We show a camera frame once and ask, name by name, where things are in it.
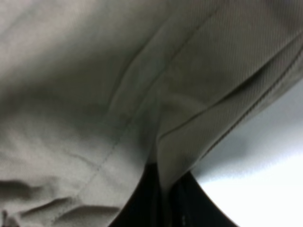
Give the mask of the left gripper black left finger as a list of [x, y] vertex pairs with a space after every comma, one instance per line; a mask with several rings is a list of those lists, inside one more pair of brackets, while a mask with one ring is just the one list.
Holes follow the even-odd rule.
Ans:
[[162, 198], [156, 164], [148, 164], [143, 176], [121, 213], [119, 227], [162, 227]]

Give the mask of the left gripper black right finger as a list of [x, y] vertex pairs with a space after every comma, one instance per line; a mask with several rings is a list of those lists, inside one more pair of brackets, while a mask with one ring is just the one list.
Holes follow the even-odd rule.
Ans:
[[175, 183], [169, 203], [173, 227], [232, 226], [232, 221], [209, 199], [191, 173]]

